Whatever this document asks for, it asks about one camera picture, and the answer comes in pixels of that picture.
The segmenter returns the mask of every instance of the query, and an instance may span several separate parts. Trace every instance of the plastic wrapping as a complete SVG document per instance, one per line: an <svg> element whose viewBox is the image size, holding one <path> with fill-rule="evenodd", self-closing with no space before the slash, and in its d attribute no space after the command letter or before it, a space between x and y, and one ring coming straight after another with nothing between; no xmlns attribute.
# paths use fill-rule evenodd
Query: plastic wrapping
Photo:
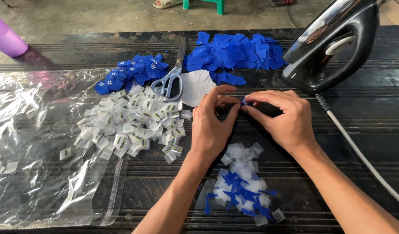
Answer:
<svg viewBox="0 0 399 234"><path fill-rule="evenodd" d="M77 122L103 98L93 85L108 71L0 73L0 163L18 162L14 172L0 174L0 229L115 220L128 155L107 161L95 144L73 146ZM68 147L72 156L60 160ZM97 191L106 168L113 181Z"/></svg>

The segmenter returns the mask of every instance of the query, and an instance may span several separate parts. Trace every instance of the purple cup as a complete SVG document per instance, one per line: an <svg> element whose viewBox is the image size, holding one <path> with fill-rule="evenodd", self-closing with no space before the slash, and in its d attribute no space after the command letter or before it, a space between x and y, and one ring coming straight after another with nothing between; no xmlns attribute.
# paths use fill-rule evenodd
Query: purple cup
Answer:
<svg viewBox="0 0 399 234"><path fill-rule="evenodd" d="M0 51L10 57L17 57L28 50L28 45L0 19Z"/></svg>

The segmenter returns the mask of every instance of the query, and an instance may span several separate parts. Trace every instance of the white sandal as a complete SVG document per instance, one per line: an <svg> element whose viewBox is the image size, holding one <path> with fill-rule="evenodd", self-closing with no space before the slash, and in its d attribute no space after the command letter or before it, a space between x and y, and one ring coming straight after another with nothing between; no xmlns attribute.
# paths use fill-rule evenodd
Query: white sandal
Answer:
<svg viewBox="0 0 399 234"><path fill-rule="evenodd" d="M157 9L165 9L170 8L171 6L175 6L184 2L184 0L159 0L161 5L156 5L156 2L153 3L153 6Z"/></svg>

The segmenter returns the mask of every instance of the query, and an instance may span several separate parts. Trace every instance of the scissor handle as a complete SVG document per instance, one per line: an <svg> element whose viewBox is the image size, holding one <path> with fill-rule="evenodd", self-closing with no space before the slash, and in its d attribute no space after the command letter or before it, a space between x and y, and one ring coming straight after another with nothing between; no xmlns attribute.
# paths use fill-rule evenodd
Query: scissor handle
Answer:
<svg viewBox="0 0 399 234"><path fill-rule="evenodd" d="M166 81L168 81L169 78L170 78L174 73L176 73L176 72L178 72L178 69L177 69L176 67L174 67L174 68L172 68L172 70L171 70L169 73L166 74L165 77L163 77L163 78L161 78L161 79L159 79L159 80L155 80L155 81L151 84L151 89L153 90L153 92L156 93L156 94L159 94L159 95L165 94L165 91L167 91L167 88L165 87ZM162 83L162 89L160 89L160 90L158 90L158 91L156 92L156 91L155 91L155 87L156 87L159 83Z"/></svg>
<svg viewBox="0 0 399 234"><path fill-rule="evenodd" d="M165 98L166 98L166 101L167 101L167 102L176 101L176 100L178 100L178 99L181 97L181 95L182 95L183 84L182 84L182 78L181 78L181 76L180 76L180 72L182 71L182 69L180 68L178 71L179 71L179 72L173 73L173 74L171 75L170 80L169 80L168 88L167 88L167 90L166 90L166 95L165 95ZM179 79L179 94L178 94L176 97L171 98L170 95L171 95L171 91L172 91L172 83L173 83L173 81L174 81L175 79Z"/></svg>

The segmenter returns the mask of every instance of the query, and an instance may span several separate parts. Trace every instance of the green stool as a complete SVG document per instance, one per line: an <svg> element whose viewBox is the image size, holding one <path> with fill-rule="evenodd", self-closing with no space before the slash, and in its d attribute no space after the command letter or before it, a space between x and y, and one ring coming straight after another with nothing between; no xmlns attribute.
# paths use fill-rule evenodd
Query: green stool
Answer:
<svg viewBox="0 0 399 234"><path fill-rule="evenodd" d="M217 3L217 13L219 15L224 14L224 0L201 0L201 1ZM184 9L188 8L189 8L189 0L184 0Z"/></svg>

